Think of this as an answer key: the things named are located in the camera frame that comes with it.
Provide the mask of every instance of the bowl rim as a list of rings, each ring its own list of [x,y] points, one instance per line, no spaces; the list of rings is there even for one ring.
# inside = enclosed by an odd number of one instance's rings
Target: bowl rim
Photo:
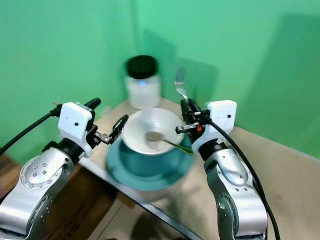
[[[156,152],[145,152],[145,151],[134,149],[134,148],[132,148],[132,146],[130,146],[131,145],[130,141],[128,141],[128,139],[126,138],[126,134],[124,134],[126,126],[128,125],[128,122],[132,119],[132,117],[135,117],[136,115],[140,114],[141,112],[147,111],[147,110],[155,110],[155,111],[161,110],[161,111],[168,112],[168,113],[170,113],[172,115],[175,115],[179,119],[180,124],[181,125],[183,124],[183,122],[182,122],[180,117],[178,117],[174,112],[172,112],[170,110],[167,110],[167,109],[163,109],[163,108],[159,108],[159,107],[148,107],[148,108],[144,108],[144,109],[138,110],[138,111],[133,112],[132,114],[129,115],[129,119],[128,119],[127,123],[125,124],[124,128],[123,128],[123,133],[121,134],[121,138],[122,138],[124,144],[128,148],[130,148],[131,150],[133,150],[133,151],[135,151],[135,152],[137,152],[139,154],[148,155],[148,156],[160,155],[160,154],[164,154],[164,153],[167,153],[167,152],[171,151],[174,148],[173,145],[170,145],[167,148],[165,148],[165,149],[163,149],[161,151],[156,151]],[[178,135],[177,141],[174,142],[174,143],[179,145],[183,141],[183,139],[185,137],[185,134],[184,133],[180,133],[180,134],[177,134],[177,135]]]

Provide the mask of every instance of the white jar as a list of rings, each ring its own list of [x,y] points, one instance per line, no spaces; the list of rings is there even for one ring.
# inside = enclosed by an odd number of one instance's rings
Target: white jar
[[[139,55],[126,63],[125,85],[130,104],[136,109],[154,108],[160,102],[161,81],[157,76],[157,61]]]

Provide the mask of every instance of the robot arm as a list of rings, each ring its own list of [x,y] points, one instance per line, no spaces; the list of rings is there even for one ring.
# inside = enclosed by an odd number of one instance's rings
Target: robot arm
[[[50,213],[51,203],[62,190],[75,164],[89,157],[100,142],[112,144],[128,120],[125,115],[113,126],[110,135],[97,132],[95,98],[85,105],[67,102],[61,106],[59,143],[51,141],[43,153],[29,160],[18,182],[0,205],[0,240],[33,240]]]
[[[265,239],[268,215],[261,197],[255,191],[253,176],[236,152],[224,144],[224,137],[209,122],[227,134],[233,129],[237,104],[233,101],[210,102],[201,111],[189,99],[181,100],[182,116],[187,125],[176,132],[189,133],[192,150],[204,160],[207,183],[217,208],[220,239]]]

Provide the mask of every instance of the fork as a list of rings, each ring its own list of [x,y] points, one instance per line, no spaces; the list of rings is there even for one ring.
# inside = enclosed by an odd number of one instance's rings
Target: fork
[[[187,93],[185,90],[185,67],[181,66],[176,73],[176,79],[174,82],[176,91],[188,102]]]

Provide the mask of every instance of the spoon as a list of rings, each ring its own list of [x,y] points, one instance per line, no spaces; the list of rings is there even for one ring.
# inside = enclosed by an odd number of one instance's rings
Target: spoon
[[[189,154],[189,155],[194,155],[194,152],[192,151],[191,148],[189,147],[185,147],[185,146],[181,146],[181,145],[177,145],[167,139],[165,139],[165,136],[162,133],[156,132],[156,131],[149,131],[145,134],[145,139],[148,142],[158,142],[158,141],[164,141],[172,146],[174,146],[175,148],[181,150],[182,152],[184,152],[185,154]]]
[[[188,97],[185,90],[185,67],[181,66],[178,69],[174,85],[176,91],[181,94],[181,96],[184,98],[184,100],[186,100],[186,102],[188,102]]]

